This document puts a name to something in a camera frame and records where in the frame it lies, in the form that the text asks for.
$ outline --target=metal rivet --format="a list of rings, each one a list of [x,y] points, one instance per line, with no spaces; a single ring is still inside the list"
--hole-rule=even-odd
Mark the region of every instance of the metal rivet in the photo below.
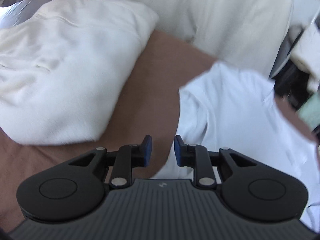
[[[199,183],[203,186],[211,186],[214,184],[214,179],[211,179],[211,178],[201,178],[199,179]]]
[[[111,183],[115,186],[123,186],[127,184],[127,180],[124,178],[114,178]]]

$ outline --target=round button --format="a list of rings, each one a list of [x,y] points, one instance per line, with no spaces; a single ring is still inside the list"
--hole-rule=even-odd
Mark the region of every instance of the round button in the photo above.
[[[50,199],[62,199],[71,196],[77,190],[77,184],[71,179],[49,179],[42,183],[40,193]]]
[[[276,200],[284,196],[285,186],[272,179],[258,179],[249,185],[249,192],[262,200]]]
[[[127,184],[127,180],[124,178],[114,178],[113,180],[111,180],[111,183],[115,186],[123,186]]]
[[[214,179],[204,177],[199,179],[199,183],[203,186],[211,186],[214,184]]]

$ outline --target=white cloth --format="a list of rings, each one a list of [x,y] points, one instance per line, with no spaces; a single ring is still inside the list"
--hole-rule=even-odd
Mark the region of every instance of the white cloth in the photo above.
[[[0,30],[0,127],[22,144],[97,140],[158,16],[117,0],[53,0]]]
[[[316,24],[311,24],[303,32],[290,58],[300,70],[320,82],[320,31]]]
[[[268,77],[293,0],[134,0],[160,17],[157,28],[198,49]]]
[[[320,173],[316,144],[300,135],[282,116],[274,101],[273,85],[253,71],[216,63],[180,88],[176,134],[186,144],[200,144],[209,151],[227,146],[290,174],[307,187],[308,205],[317,203]],[[172,148],[167,163],[153,178],[192,177],[192,169],[177,166]],[[301,219],[311,226],[306,212]]]

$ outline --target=brown blanket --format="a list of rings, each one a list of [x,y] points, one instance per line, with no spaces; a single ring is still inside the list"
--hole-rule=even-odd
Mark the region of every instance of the brown blanket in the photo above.
[[[133,176],[149,178],[166,162],[179,120],[178,88],[209,69],[215,60],[183,41],[155,31],[126,82],[110,123],[98,142],[64,146],[22,146],[0,129],[0,227],[16,227],[23,215],[16,201],[18,185],[31,175],[86,151],[104,146],[109,151],[124,144],[153,138],[150,166],[136,168]],[[286,102],[278,105],[284,115],[312,138]]]

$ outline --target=ribbed grip surface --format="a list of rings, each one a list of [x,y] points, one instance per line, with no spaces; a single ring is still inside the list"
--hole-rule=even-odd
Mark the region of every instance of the ribbed grip surface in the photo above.
[[[227,210],[213,191],[189,180],[141,180],[113,190],[94,212],[64,224],[31,220],[11,233],[16,240],[301,240],[315,234],[298,220],[247,221]]]

